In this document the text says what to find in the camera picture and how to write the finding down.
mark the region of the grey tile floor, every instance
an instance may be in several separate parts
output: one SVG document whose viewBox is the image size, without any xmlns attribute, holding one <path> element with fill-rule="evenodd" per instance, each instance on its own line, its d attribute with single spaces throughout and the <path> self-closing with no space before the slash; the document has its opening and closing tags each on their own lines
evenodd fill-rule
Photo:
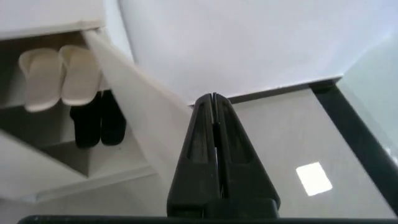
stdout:
<svg viewBox="0 0 398 224">
<path fill-rule="evenodd" d="M 234 105 L 281 198 L 281 217 L 394 218 L 310 90 Z M 308 196 L 296 168 L 319 162 L 333 188 Z M 2 223 L 30 214 L 164 216 L 158 175 L 26 205 L 0 201 Z"/>
</svg>

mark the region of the white wall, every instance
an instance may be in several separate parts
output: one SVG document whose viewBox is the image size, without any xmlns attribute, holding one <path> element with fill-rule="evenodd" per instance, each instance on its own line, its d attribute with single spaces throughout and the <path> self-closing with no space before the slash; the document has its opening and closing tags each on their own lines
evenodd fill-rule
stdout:
<svg viewBox="0 0 398 224">
<path fill-rule="evenodd" d="M 126 29 L 119 10 L 119 1 L 103 0 L 105 11 L 105 26 L 109 39 L 127 57 L 133 59 Z"/>
<path fill-rule="evenodd" d="M 398 165 L 398 30 L 369 49 L 338 87 Z"/>
<path fill-rule="evenodd" d="M 193 103 L 341 75 L 395 26 L 398 1 L 122 0 L 136 62 Z"/>
</svg>

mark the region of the black clamp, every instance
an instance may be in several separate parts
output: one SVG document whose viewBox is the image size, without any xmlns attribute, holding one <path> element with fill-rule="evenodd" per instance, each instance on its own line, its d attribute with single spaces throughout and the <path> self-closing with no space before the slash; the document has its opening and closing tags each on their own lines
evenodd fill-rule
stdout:
<svg viewBox="0 0 398 224">
<path fill-rule="evenodd" d="M 277 218 L 280 199 L 231 103 L 195 102 L 175 171 L 168 217 Z"/>
</svg>

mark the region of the shoe cabinet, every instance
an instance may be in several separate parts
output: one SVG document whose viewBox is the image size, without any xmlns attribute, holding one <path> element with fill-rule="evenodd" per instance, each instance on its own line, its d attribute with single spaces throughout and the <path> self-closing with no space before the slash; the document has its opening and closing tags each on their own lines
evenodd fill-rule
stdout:
<svg viewBox="0 0 398 224">
<path fill-rule="evenodd" d="M 0 27 L 1 198 L 41 202 L 156 173 L 164 187 L 170 187 L 192 111 L 113 46 L 103 22 L 89 21 L 72 25 L 52 21 L 59 24 L 30 32 L 22 28 L 3 32 Z M 84 46 L 95 56 L 103 76 L 99 90 L 112 90 L 127 121 L 121 144 L 77 148 L 70 106 L 61 100 L 44 111 L 25 110 L 20 54 L 64 45 Z"/>
</svg>

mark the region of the white door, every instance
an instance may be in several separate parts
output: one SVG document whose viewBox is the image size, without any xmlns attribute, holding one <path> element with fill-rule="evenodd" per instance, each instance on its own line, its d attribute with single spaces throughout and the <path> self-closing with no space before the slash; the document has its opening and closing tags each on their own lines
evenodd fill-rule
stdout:
<svg viewBox="0 0 398 224">
<path fill-rule="evenodd" d="M 85 177 L 0 131 L 0 197 L 19 199 L 74 184 Z"/>
<path fill-rule="evenodd" d="M 191 109 L 143 73 L 100 30 L 84 31 L 142 153 L 170 187 Z"/>
</svg>

